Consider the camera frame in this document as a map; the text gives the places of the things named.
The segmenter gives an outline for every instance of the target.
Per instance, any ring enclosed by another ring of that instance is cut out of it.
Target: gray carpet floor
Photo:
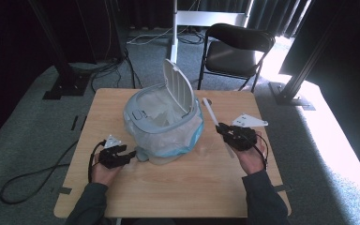
[[[149,32],[161,31],[134,31],[131,35],[136,37]],[[144,41],[146,39],[138,39],[136,43],[141,45],[128,44],[127,49],[142,87],[147,87],[164,82],[162,61],[170,56],[171,42],[165,38],[142,44]],[[360,224],[360,164],[319,88],[314,85],[303,88],[316,111],[277,105],[270,90],[271,81],[284,78],[278,75],[278,70],[289,49],[288,42],[283,38],[277,40],[263,66],[255,97],[262,118],[269,122],[266,130],[282,180],[290,187],[288,197],[292,213],[289,220],[292,224]],[[178,48],[177,65],[194,89],[202,48],[202,45],[182,42]],[[72,66],[96,68],[103,64],[76,63]],[[130,74],[128,64],[123,63],[117,71],[98,74],[93,81],[94,88],[131,88]],[[52,166],[79,139],[94,92],[89,86],[82,97],[42,100],[57,77],[54,67],[40,74],[1,128],[0,190],[14,176]],[[234,79],[206,76],[202,89],[232,91],[241,84],[242,81]],[[317,135],[323,130],[323,136]],[[62,163],[70,162],[73,151],[74,148],[69,150]],[[26,202],[14,205],[0,202],[0,224],[63,224],[64,220],[55,217],[53,209],[66,171],[66,167],[58,168],[43,188]],[[26,197],[48,174],[43,172],[13,183],[5,196],[12,201]]]

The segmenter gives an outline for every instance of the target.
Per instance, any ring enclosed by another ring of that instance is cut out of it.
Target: hand
[[[256,131],[256,134],[262,136],[262,133],[260,131]],[[262,146],[262,139],[259,137],[257,139],[256,147],[262,152],[263,155],[265,155],[264,147]],[[231,149],[238,157],[242,169],[248,175],[264,170],[262,157],[258,152],[256,152],[256,149],[254,149],[253,147],[251,147],[247,151],[238,151],[233,147],[231,147]]]
[[[95,165],[92,168],[92,183],[100,183],[108,188],[113,183],[113,179],[124,166],[107,169],[105,166],[98,163],[98,154],[95,154]]]

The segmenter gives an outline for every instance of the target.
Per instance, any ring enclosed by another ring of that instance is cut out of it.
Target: chair backrest
[[[268,53],[276,42],[275,37],[266,31],[226,23],[216,23],[209,27],[205,33],[205,44],[209,37],[216,38],[236,49],[263,53]]]

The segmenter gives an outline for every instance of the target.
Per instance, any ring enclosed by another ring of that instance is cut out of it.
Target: white stick
[[[213,123],[215,123],[215,125],[218,126],[218,120],[216,119],[215,114],[213,113],[213,110],[210,107],[210,104],[207,101],[206,97],[204,97],[202,100],[203,100],[204,105],[206,106],[207,111],[209,111],[210,117],[212,117]],[[226,143],[224,143],[224,145],[226,146],[227,151],[230,154],[230,157],[233,158],[233,150],[231,149],[231,147]]]

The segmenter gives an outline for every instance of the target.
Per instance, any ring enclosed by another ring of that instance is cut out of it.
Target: black chair
[[[208,45],[209,38],[216,40]],[[238,91],[256,75],[251,88],[253,93],[262,70],[263,59],[275,42],[275,37],[266,31],[225,23],[212,25],[205,33],[198,90],[201,89],[204,73],[246,80]],[[256,52],[262,53],[259,61],[256,61]]]

